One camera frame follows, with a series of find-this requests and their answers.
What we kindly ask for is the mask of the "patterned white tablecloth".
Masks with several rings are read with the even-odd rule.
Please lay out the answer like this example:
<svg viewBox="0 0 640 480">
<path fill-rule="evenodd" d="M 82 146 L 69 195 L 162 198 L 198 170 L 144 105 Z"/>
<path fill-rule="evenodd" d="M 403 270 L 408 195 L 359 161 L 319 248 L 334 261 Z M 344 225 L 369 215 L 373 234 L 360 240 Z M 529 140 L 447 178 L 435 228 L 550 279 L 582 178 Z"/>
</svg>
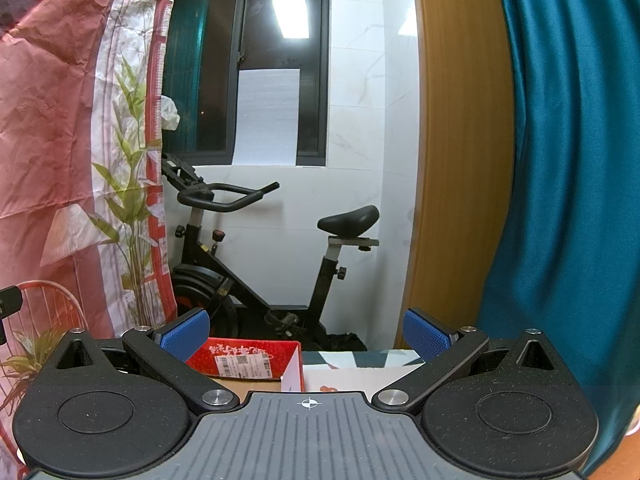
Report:
<svg viewBox="0 0 640 480">
<path fill-rule="evenodd" d="M 241 400 L 253 391 L 340 392 L 361 391 L 370 400 L 378 390 L 423 364 L 413 350 L 366 352 L 302 352 L 302 367 L 281 378 L 247 380 L 216 378 Z"/>
</svg>

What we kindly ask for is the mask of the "red strawberry cardboard box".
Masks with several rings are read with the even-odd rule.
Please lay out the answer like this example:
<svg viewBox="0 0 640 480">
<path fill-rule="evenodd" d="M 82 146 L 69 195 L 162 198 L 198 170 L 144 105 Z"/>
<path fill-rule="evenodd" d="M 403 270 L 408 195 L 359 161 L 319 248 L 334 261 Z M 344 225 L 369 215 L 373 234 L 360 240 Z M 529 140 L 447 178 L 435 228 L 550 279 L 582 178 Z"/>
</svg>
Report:
<svg viewBox="0 0 640 480">
<path fill-rule="evenodd" d="M 186 364 L 214 379 L 246 382 L 255 391 L 304 391 L 298 341 L 209 337 Z"/>
</svg>

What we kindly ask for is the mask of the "teal satin curtain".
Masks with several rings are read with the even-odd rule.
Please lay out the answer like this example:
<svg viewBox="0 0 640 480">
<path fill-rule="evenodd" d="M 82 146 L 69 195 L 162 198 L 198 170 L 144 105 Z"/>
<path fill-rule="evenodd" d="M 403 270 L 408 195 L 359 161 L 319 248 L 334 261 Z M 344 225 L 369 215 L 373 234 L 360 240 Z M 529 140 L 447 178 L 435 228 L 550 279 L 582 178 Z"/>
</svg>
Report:
<svg viewBox="0 0 640 480">
<path fill-rule="evenodd" d="M 598 415 L 594 471 L 639 404 L 639 0 L 502 4 L 514 173 L 478 325 L 552 341 Z"/>
</svg>

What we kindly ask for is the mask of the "pink printed backdrop cloth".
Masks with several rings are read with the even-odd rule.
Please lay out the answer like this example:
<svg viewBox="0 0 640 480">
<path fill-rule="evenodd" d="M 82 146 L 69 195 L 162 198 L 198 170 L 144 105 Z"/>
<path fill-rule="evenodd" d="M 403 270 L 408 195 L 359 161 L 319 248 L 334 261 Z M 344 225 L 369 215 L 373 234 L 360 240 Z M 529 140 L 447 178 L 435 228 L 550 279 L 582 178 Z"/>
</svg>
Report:
<svg viewBox="0 0 640 480">
<path fill-rule="evenodd" d="M 160 175 L 170 0 L 1 0 L 1 474 L 13 415 L 74 327 L 111 338 L 176 313 Z"/>
</svg>

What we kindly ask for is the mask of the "white foam sheet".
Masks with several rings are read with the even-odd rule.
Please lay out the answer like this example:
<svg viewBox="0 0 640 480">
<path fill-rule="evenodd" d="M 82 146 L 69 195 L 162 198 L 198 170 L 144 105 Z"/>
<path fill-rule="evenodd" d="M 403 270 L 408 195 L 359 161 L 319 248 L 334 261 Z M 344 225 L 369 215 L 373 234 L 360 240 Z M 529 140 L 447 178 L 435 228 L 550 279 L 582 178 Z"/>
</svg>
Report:
<svg viewBox="0 0 640 480">
<path fill-rule="evenodd" d="M 232 164 L 294 166 L 300 70 L 241 70 Z"/>
</svg>

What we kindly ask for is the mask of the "dark framed window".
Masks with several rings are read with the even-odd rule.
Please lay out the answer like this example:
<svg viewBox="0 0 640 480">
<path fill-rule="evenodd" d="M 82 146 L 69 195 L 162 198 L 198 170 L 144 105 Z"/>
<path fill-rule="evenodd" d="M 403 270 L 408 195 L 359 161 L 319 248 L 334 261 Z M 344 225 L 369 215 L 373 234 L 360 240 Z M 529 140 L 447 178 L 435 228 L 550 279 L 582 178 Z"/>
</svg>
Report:
<svg viewBox="0 0 640 480">
<path fill-rule="evenodd" d="M 164 150 L 233 165 L 241 70 L 300 70 L 294 166 L 326 162 L 330 0 L 172 0 L 163 94 L 180 117 Z"/>
</svg>

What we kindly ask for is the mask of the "wooden door frame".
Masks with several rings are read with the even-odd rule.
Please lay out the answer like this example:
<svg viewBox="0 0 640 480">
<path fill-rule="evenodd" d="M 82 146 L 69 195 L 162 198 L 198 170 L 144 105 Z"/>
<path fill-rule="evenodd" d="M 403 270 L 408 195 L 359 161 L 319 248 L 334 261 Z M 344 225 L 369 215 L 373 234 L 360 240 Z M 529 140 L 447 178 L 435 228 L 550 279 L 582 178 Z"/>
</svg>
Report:
<svg viewBox="0 0 640 480">
<path fill-rule="evenodd" d="M 402 306 L 457 328 L 476 321 L 506 222 L 513 76 L 501 0 L 416 0 L 420 127 Z"/>
</svg>

